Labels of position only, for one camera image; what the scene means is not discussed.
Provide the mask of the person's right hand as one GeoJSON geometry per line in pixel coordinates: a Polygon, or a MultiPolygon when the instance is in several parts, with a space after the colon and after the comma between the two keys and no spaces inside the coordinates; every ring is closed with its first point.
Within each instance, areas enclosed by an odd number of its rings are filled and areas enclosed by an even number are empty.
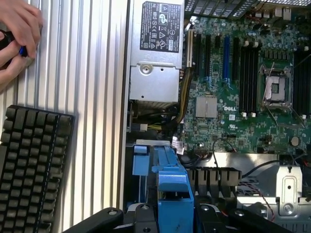
{"type": "Polygon", "coordinates": [[[25,56],[26,48],[13,39],[11,32],[0,31],[0,92],[15,79],[35,58],[25,56]]]}

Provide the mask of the person's left hand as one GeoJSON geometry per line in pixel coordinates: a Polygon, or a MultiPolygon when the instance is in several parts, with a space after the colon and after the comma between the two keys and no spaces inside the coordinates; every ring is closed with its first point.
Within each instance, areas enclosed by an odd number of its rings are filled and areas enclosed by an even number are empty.
{"type": "Polygon", "coordinates": [[[0,21],[12,32],[16,42],[26,47],[28,56],[34,59],[43,26],[41,11],[23,0],[1,0],[0,21]]]}

